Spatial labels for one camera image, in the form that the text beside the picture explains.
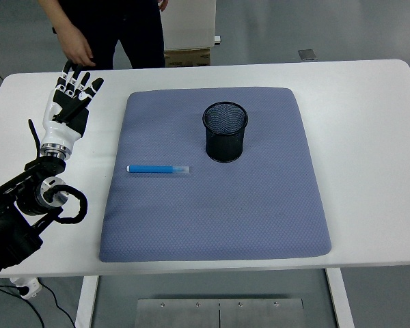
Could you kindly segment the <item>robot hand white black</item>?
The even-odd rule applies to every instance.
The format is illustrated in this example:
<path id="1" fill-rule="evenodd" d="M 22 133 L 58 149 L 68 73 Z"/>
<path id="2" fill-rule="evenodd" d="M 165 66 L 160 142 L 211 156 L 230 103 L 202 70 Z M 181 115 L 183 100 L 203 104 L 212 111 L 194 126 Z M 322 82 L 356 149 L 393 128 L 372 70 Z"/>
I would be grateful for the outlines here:
<path id="1" fill-rule="evenodd" d="M 91 103 L 104 80 L 89 82 L 90 72 L 81 64 L 68 60 L 49 95 L 43 118 L 43 148 L 50 146 L 71 152 L 74 143 L 83 137 Z"/>

